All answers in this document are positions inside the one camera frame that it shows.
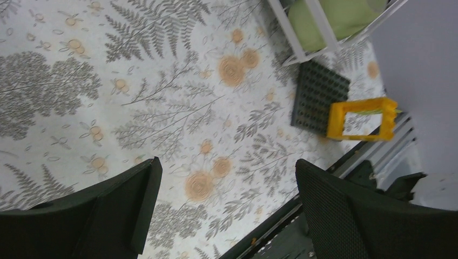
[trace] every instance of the white metal frame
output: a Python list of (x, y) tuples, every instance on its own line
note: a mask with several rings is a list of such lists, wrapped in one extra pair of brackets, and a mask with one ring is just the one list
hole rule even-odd
[(352, 46), (353, 44), (359, 42), (360, 40), (366, 38), (369, 34), (371, 34), (375, 30), (375, 28), (377, 28), (382, 22), (384, 22), (388, 17), (390, 17), (395, 11), (401, 8), (401, 6), (403, 6), (408, 0), (393, 0), (389, 4), (388, 8), (377, 19), (372, 21), (370, 25), (365, 27), (360, 33), (358, 33), (357, 35), (352, 35), (341, 41), (337, 41), (335, 34), (331, 28), (331, 25), (329, 24), (329, 21), (326, 18), (325, 12), (323, 11), (323, 8), (320, 5), (319, 0), (303, 1), (307, 4), (308, 8), (310, 9), (310, 12), (312, 13), (313, 18), (315, 19), (318, 29), (320, 30), (320, 33), (323, 36), (323, 39), (325, 40), (327, 46), (322, 50), (312, 53), (304, 51), (302, 49), (302, 46), (299, 42), (296, 33), (294, 33), (293, 27), (289, 22), (288, 16), (286, 15), (285, 10), (287, 10), (289, 6), (283, 8), (283, 6), (280, 3), (280, 0), (268, 0), (294, 52), (294, 54), (283, 63), (283, 66), (289, 66), (295, 63), (306, 62), (326, 52), (338, 51), (345, 47)]

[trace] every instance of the yellow frame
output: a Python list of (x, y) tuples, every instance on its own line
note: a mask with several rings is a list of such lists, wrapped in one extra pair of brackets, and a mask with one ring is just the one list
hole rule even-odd
[[(386, 97), (333, 103), (328, 121), (328, 138), (336, 140), (390, 141), (394, 137), (396, 108), (398, 103)], [(342, 135), (347, 112), (381, 111), (379, 135)]]

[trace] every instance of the gray wall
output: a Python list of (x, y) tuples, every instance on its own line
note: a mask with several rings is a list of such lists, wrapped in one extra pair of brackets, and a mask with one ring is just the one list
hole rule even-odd
[(372, 34), (388, 96), (412, 114), (430, 174), (458, 166), (457, 27), (457, 0), (409, 0)]

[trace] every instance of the floral pattern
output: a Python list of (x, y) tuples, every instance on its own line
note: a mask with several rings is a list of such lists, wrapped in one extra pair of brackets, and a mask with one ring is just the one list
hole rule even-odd
[[(267, 1), (0, 1), (0, 50), (0, 209), (158, 156), (139, 258), (218, 258), (297, 193), (299, 158), (327, 168), (357, 144), (290, 126), (298, 65)], [(384, 95), (368, 40), (315, 60), (350, 99)]]

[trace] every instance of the green object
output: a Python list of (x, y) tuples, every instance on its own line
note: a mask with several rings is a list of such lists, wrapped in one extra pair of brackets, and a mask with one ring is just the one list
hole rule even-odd
[[(337, 40), (345, 39), (368, 26), (385, 10), (387, 0), (319, 0)], [(304, 0), (293, 3), (289, 22), (306, 51), (318, 51), (326, 43)]]

